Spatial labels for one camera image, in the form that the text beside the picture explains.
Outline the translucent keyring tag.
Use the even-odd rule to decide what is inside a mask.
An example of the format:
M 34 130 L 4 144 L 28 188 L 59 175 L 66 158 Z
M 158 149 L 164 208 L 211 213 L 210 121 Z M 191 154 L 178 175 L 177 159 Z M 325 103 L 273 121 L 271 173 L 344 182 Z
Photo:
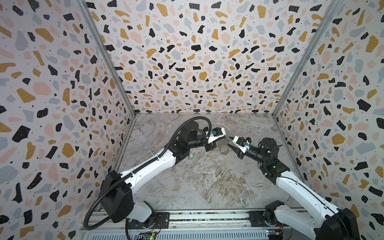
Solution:
M 223 156 L 226 156 L 230 152 L 228 143 L 228 139 L 221 139 L 217 142 L 217 147 L 219 148 L 220 153 Z

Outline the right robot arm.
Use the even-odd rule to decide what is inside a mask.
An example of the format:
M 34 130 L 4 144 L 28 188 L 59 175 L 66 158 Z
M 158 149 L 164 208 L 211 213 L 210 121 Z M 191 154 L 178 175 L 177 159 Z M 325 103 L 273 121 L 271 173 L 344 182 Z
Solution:
M 305 210 L 300 213 L 282 201 L 274 201 L 265 207 L 267 225 L 288 225 L 311 240 L 358 240 L 360 239 L 355 214 L 348 208 L 340 209 L 318 195 L 303 183 L 290 168 L 278 159 L 280 147 L 272 138 L 262 139 L 252 146 L 250 138 L 232 137 L 229 147 L 239 159 L 248 157 L 259 164 L 263 175 L 280 189 L 287 192 Z

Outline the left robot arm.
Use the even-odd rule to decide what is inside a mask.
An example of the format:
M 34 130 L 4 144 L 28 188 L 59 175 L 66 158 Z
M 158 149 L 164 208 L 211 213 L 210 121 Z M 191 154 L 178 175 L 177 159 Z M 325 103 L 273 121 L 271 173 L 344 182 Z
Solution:
M 191 149 L 204 148 L 210 152 L 225 139 L 224 128 L 208 126 L 200 129 L 197 118 L 193 118 L 183 123 L 165 147 L 152 158 L 130 170 L 108 173 L 99 197 L 109 220 L 118 223 L 130 218 L 141 223 L 152 223 L 155 211 L 148 203 L 136 202 L 134 194 L 158 174 L 186 159 Z

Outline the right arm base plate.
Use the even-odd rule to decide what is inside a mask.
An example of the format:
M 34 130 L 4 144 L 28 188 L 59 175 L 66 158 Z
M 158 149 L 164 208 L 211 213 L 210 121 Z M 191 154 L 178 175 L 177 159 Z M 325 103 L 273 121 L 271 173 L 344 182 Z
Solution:
M 252 227 L 281 227 L 280 223 L 275 214 L 270 211 L 250 211 L 249 221 Z

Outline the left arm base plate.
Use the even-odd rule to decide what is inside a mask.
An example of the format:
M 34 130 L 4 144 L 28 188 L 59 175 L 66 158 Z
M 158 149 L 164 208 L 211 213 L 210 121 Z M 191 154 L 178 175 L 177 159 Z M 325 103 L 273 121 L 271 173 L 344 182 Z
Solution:
M 169 212 L 156 212 L 151 214 L 151 216 L 144 221 L 143 223 L 137 220 L 129 219 L 126 222 L 126 228 L 128 230 L 140 230 L 140 231 L 149 231 L 153 229 L 167 229 L 170 223 L 170 213 Z

